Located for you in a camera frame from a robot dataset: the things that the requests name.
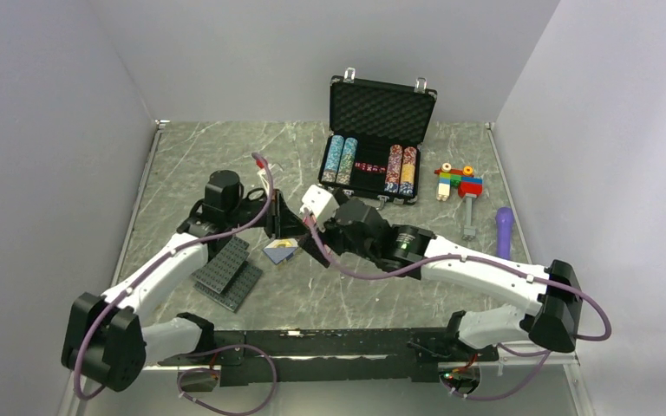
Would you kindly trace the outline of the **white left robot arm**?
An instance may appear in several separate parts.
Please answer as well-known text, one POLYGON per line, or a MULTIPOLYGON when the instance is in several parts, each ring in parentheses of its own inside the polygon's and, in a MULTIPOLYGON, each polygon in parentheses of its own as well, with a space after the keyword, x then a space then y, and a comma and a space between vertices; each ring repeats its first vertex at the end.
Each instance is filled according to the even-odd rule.
POLYGON ((91 380, 102 391, 127 389, 151 362, 184 355, 191 363, 208 361, 216 347, 213 323, 192 313, 148 325, 153 311, 187 279, 215 296, 228 297, 247 277, 260 271, 247 262, 242 231, 261 228, 271 238, 300 237, 305 227, 274 186, 270 167, 258 162, 262 187, 247 192, 230 170, 213 172, 205 195, 166 245, 130 277, 100 295, 75 299, 64 338, 61 362, 72 372, 73 390, 91 380))

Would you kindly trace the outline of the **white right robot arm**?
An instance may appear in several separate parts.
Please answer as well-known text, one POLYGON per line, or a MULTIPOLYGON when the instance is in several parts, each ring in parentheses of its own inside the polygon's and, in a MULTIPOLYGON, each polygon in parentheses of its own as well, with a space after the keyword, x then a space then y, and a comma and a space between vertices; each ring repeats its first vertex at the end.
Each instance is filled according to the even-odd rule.
POLYGON ((304 194, 300 213, 325 265, 333 253, 355 254, 381 271, 377 279, 452 283, 501 301, 496 309, 453 314, 443 346, 455 360, 511 341, 559 353, 576 348, 583 301, 569 263, 540 266, 487 255, 429 230, 390 224, 373 206, 317 185, 304 194))

